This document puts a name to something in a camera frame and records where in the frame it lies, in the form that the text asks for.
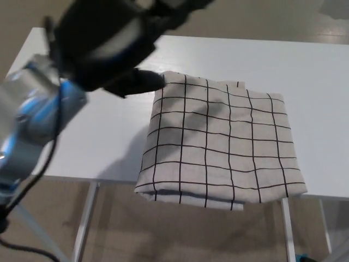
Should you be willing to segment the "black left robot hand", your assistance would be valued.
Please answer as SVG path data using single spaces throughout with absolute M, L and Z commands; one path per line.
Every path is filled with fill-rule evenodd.
M 139 69 L 167 31 L 184 24 L 208 1 L 73 1 L 58 24 L 47 27 L 49 56 L 58 51 L 60 71 L 86 92 L 99 88 L 119 96 L 165 86 L 158 73 Z

